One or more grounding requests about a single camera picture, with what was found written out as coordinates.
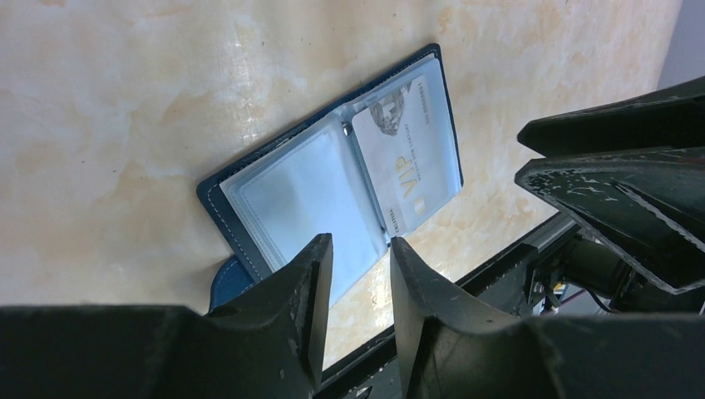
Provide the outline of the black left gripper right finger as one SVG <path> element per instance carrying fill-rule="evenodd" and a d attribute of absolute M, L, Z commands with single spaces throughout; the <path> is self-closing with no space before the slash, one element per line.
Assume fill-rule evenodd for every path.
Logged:
<path fill-rule="evenodd" d="M 517 318 L 391 245 L 405 398 L 701 398 L 704 319 L 687 314 Z"/>

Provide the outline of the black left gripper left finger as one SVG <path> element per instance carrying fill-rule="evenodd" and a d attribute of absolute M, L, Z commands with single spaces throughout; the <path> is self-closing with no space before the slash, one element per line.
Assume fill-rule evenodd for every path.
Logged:
<path fill-rule="evenodd" d="M 310 398 L 321 387 L 330 234 L 200 315 L 184 306 L 1 310 L 4 398 Z"/>

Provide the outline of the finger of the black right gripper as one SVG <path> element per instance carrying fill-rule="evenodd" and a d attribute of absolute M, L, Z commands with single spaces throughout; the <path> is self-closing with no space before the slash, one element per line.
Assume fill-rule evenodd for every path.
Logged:
<path fill-rule="evenodd" d="M 704 145 L 704 78 L 530 121 L 517 140 L 545 157 Z"/>
<path fill-rule="evenodd" d="M 703 287 L 702 147 L 534 159 L 515 182 L 567 214 L 663 291 Z"/>

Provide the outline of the blue card holder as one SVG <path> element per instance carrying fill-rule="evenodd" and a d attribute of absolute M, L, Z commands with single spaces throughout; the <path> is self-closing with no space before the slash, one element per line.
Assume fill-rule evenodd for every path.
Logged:
<path fill-rule="evenodd" d="M 211 308 L 276 273 L 313 236 L 325 233 L 333 237 L 330 300 L 336 303 L 386 254 L 393 238 L 411 233 L 388 233 L 352 118 L 418 76 L 436 84 L 444 98 L 462 188 L 441 47 L 430 43 L 198 183 L 200 203 L 233 250 L 211 284 Z"/>

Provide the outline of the white VIP card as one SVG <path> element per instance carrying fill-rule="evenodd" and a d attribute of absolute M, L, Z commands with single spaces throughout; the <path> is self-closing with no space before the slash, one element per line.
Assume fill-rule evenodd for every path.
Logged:
<path fill-rule="evenodd" d="M 444 98 L 418 76 L 371 102 L 352 128 L 391 236 L 417 229 L 461 188 Z"/>

